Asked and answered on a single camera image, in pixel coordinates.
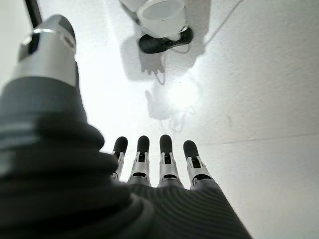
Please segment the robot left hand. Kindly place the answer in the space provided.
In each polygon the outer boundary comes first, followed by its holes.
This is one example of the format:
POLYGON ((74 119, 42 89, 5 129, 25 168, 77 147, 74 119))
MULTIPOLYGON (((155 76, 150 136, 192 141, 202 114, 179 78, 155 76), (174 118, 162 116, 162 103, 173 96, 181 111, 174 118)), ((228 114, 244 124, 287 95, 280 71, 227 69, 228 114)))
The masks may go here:
POLYGON ((20 45, 0 96, 0 236, 3 239, 248 239, 203 164, 183 145, 191 188, 160 138, 160 183, 149 182, 149 139, 139 138, 128 182, 119 177, 127 139, 111 154, 89 125, 79 89, 76 38, 62 15, 20 45))

